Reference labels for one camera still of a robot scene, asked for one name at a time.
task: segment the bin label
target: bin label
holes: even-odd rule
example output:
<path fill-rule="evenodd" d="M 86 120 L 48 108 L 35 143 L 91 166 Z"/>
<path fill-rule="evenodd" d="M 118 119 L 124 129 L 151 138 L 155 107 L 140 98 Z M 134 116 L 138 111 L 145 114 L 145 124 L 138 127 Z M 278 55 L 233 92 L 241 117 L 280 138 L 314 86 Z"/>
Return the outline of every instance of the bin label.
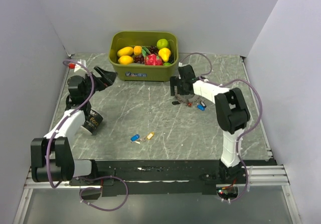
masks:
<path fill-rule="evenodd" d="M 126 77 L 147 77 L 146 73 L 132 73 L 132 72 L 125 72 Z"/>

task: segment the white wall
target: white wall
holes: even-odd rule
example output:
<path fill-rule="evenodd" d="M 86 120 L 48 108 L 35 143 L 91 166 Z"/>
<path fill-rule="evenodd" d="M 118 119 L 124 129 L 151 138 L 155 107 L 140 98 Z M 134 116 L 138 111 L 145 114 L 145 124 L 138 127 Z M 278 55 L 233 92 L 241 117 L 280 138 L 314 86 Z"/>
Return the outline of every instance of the white wall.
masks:
<path fill-rule="evenodd" d="M 48 131 L 66 52 L 38 0 L 0 0 L 0 223 L 14 220 L 30 142 Z"/>
<path fill-rule="evenodd" d="M 40 0 L 67 52 L 108 52 L 115 33 L 170 31 L 180 52 L 247 56 L 277 0 Z"/>
<path fill-rule="evenodd" d="M 321 0 L 279 0 L 246 59 L 303 223 L 320 223 Z"/>

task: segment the gray marble surface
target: gray marble surface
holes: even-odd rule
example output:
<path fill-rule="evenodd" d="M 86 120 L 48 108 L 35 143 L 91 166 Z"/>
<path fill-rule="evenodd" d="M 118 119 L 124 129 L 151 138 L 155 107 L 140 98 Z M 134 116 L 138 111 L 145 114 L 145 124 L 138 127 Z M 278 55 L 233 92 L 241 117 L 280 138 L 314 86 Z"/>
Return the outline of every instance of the gray marble surface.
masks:
<path fill-rule="evenodd" d="M 207 54 L 213 62 L 209 79 L 226 83 L 235 78 L 245 79 L 243 63 L 239 56 Z M 85 59 L 93 70 L 99 66 L 112 71 L 108 54 L 76 54 L 75 59 Z M 196 75 L 209 71 L 208 62 L 202 56 L 193 55 L 190 63 Z M 254 124 L 257 111 L 247 86 L 235 83 L 242 89 L 251 120 Z M 62 117 L 65 98 L 64 86 L 54 124 Z M 200 111 L 183 104 L 172 105 L 169 82 L 121 81 L 97 92 L 91 99 L 92 108 L 103 115 L 104 121 L 96 134 L 91 136 L 79 130 L 71 143 L 75 159 L 219 159 L 223 150 L 223 134 L 216 120 L 215 106 L 208 100 L 207 108 Z M 155 136 L 141 144 L 131 143 L 130 138 L 139 134 L 146 136 L 154 131 Z M 246 135 L 242 142 L 245 159 L 268 159 L 262 129 L 258 126 Z"/>

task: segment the olive green plastic container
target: olive green plastic container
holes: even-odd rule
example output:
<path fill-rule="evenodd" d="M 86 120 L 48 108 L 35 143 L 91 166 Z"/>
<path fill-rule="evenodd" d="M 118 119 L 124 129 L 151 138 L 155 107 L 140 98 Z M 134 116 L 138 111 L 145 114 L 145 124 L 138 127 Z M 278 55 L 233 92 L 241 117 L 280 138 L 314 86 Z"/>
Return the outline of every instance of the olive green plastic container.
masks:
<path fill-rule="evenodd" d="M 174 63 L 170 66 L 145 66 L 131 63 L 121 65 L 118 63 L 117 51 L 128 46 L 156 46 L 159 39 L 167 39 L 170 44 Z M 177 67 L 179 52 L 177 38 L 168 32 L 119 32 L 111 42 L 109 61 L 121 80 L 131 81 L 169 81 Z"/>

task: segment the red small object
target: red small object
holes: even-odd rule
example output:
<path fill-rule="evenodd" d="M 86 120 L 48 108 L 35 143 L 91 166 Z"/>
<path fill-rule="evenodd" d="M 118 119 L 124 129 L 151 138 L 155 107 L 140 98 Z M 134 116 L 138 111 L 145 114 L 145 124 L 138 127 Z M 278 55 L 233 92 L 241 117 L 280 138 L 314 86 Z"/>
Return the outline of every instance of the red small object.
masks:
<path fill-rule="evenodd" d="M 69 69 L 75 69 L 75 67 L 76 67 L 75 63 L 72 63 L 72 62 L 69 63 Z"/>
<path fill-rule="evenodd" d="M 150 54 L 145 57 L 145 65 L 148 66 L 162 66 L 163 62 L 160 57 L 155 54 Z"/>

